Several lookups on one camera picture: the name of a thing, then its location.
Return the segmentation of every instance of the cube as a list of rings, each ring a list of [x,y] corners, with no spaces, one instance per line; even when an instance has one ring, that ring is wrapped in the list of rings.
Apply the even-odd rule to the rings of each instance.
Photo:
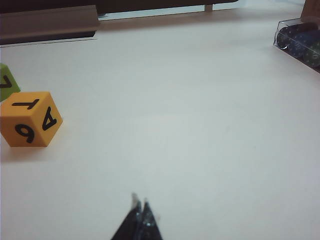
[[[47,147],[63,121],[47,91],[12,93],[0,111],[1,134],[11,147]]]
[[[0,102],[7,99],[12,93],[19,93],[20,88],[18,87],[16,80],[12,76],[7,65],[0,63]]]

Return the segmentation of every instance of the orange die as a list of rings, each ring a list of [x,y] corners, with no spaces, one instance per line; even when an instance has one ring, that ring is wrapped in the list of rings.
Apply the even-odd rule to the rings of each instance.
[[[62,118],[50,92],[16,92],[1,104],[1,134],[11,147],[46,147]]]

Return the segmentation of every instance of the black pointed object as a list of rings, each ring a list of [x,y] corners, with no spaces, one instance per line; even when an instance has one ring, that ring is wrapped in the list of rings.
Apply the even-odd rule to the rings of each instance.
[[[147,201],[144,203],[142,212],[142,223],[136,240],[163,240],[156,223],[154,214]]]
[[[132,195],[132,208],[111,240],[133,240],[141,223],[141,202],[137,195]]]

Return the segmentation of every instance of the dark dice inside box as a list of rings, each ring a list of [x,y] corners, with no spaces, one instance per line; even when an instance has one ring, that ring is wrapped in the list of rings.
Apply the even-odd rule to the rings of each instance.
[[[320,18],[280,21],[274,45],[320,73]]]

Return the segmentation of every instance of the number 6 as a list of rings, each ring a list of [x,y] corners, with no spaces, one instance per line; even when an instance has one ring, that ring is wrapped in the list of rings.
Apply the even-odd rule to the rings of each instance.
[[[25,125],[25,124],[15,125],[15,130],[21,136],[27,137],[26,142],[29,144],[31,144],[33,142],[33,140],[35,139],[35,132],[28,125]]]

